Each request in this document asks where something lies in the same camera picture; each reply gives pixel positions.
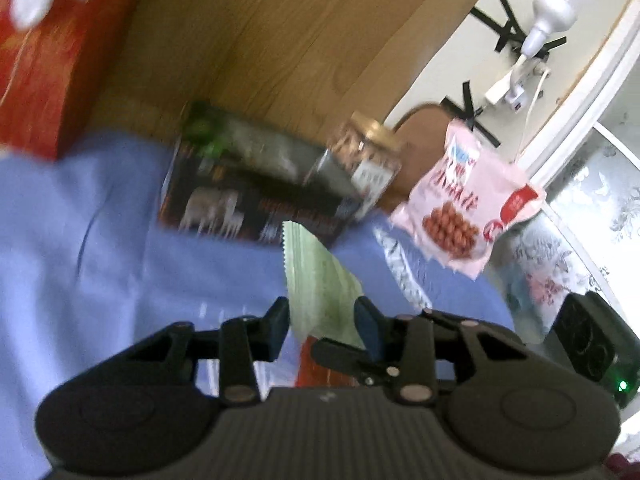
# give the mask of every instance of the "ribbed black surface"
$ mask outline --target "ribbed black surface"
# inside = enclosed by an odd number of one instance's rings
[[[86,477],[53,473],[48,480]],[[433,413],[379,388],[276,388],[260,406],[228,410],[201,446],[136,480],[516,480],[461,450]],[[600,469],[544,477],[599,480]]]

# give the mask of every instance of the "gold jar lid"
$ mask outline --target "gold jar lid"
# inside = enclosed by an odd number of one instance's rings
[[[360,112],[354,112],[351,115],[351,123],[353,123],[367,139],[386,150],[397,153],[402,148],[402,142],[394,137],[394,133],[375,119],[371,119]]]

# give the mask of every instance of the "jar label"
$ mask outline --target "jar label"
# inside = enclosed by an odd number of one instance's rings
[[[351,176],[351,183],[363,197],[362,206],[355,214],[360,220],[379,200],[386,187],[391,183],[394,172],[382,166],[363,160]]]

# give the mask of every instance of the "orange box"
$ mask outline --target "orange box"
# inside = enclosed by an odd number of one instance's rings
[[[137,0],[54,0],[19,32],[0,0],[0,144],[59,158],[82,133]]]

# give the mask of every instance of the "wooden panel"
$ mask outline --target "wooden panel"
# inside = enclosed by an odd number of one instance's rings
[[[322,141],[379,120],[476,0],[141,0],[92,126],[169,140],[185,102]]]

